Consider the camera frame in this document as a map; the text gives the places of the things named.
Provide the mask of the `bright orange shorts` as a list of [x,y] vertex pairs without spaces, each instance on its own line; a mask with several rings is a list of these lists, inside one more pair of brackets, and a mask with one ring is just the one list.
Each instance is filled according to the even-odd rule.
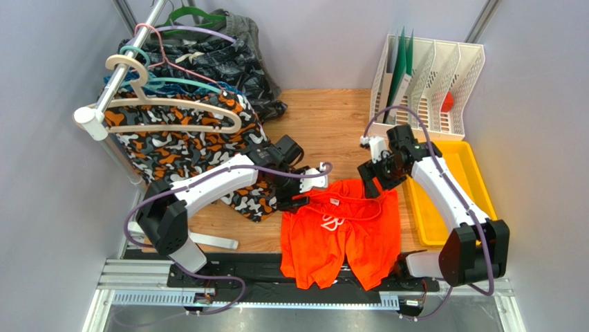
[[398,191],[368,198],[360,179],[347,179],[306,197],[309,204],[282,215],[282,274],[301,289],[329,288],[348,264],[364,290],[379,286],[401,251]]

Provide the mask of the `beige plastic hanger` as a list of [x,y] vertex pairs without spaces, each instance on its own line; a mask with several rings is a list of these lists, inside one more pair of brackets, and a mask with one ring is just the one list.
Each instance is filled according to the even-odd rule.
[[[236,133],[242,127],[241,118],[234,112],[210,104],[194,100],[184,100],[178,98],[160,98],[149,97],[144,92],[143,86],[148,81],[147,69],[139,61],[126,55],[112,55],[106,60],[106,67],[114,69],[117,65],[126,64],[138,73],[138,78],[130,81],[130,86],[135,93],[133,98],[116,98],[109,102],[108,108],[122,107],[154,107],[157,109],[168,109],[170,115],[174,117],[173,122],[163,120],[157,123],[146,124],[110,124],[106,131],[108,133],[130,133],[130,132],[160,132],[160,131],[184,131],[184,132],[209,132],[209,133]],[[196,117],[188,113],[195,111],[197,114],[209,113],[212,116],[220,116],[230,123],[223,124],[203,124],[195,122]]]

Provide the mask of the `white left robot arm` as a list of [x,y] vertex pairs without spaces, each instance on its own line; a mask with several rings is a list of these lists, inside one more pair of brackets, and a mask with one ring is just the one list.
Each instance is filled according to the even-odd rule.
[[136,222],[159,255],[196,273],[207,258],[189,235],[189,217],[217,200],[255,222],[280,209],[297,209],[305,203],[298,198],[301,175],[312,173],[309,167],[295,167],[303,157],[303,148],[283,136],[276,143],[250,145],[197,176],[154,181],[138,206]]

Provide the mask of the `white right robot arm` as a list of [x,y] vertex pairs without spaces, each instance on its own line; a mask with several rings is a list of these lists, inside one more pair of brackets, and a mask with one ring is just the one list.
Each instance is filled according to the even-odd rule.
[[493,220],[467,195],[450,172],[442,152],[427,139],[418,142],[409,125],[387,131],[387,137],[363,135],[361,147],[370,159],[357,169],[364,193],[376,198],[412,178],[440,213],[449,236],[439,251],[401,254],[395,271],[406,279],[432,277],[450,286],[471,285],[505,275],[510,231]]

